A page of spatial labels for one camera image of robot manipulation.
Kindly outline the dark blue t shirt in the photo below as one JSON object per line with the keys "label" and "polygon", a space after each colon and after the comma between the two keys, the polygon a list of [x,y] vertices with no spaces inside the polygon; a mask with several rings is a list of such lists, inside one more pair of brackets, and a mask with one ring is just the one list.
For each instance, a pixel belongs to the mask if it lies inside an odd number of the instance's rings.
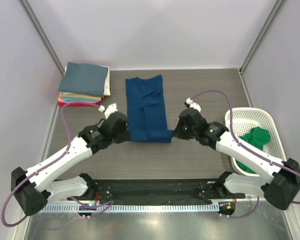
{"label": "dark blue t shirt", "polygon": [[125,80],[128,130],[131,141],[170,143],[173,131],[168,129],[163,77],[134,77]]}

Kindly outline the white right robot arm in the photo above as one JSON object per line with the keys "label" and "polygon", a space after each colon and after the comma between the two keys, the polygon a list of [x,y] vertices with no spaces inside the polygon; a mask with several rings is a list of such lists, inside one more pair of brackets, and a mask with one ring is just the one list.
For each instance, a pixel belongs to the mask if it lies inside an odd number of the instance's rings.
{"label": "white right robot arm", "polygon": [[182,140],[195,139],[201,145],[226,154],[257,173],[257,176],[223,173],[217,183],[230,193],[263,197],[273,207],[287,210],[300,191],[300,165],[296,160],[289,158],[283,161],[247,145],[236,137],[233,127],[216,121],[208,123],[194,107],[180,113],[174,136]]}

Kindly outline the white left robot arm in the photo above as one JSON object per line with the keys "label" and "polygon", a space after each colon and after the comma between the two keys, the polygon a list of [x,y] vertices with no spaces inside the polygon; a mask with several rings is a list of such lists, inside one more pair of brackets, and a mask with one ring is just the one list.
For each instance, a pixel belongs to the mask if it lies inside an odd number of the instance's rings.
{"label": "white left robot arm", "polygon": [[87,174],[57,181],[62,173],[111,144],[131,139],[128,117],[115,111],[101,125],[89,125],[60,151],[26,170],[16,168],[11,173],[11,191],[26,216],[41,211],[48,203],[70,197],[92,198],[97,184]]}

